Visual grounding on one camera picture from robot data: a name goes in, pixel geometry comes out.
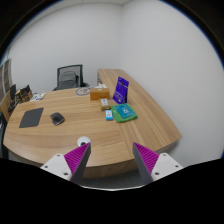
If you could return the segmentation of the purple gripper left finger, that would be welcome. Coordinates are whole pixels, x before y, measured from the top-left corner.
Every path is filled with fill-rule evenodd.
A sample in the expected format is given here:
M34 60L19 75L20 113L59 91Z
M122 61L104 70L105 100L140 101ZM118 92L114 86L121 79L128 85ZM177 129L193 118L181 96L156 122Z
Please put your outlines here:
M79 183L84 174L91 144L83 144L67 154L55 154L41 168L73 183Z

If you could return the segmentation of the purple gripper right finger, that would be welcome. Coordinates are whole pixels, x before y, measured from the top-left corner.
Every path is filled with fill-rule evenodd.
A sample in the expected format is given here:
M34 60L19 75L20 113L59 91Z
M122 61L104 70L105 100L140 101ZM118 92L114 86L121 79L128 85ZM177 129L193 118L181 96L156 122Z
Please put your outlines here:
M144 184L149 184L182 169L182 166L169 154L158 154L136 142L133 143L132 152Z

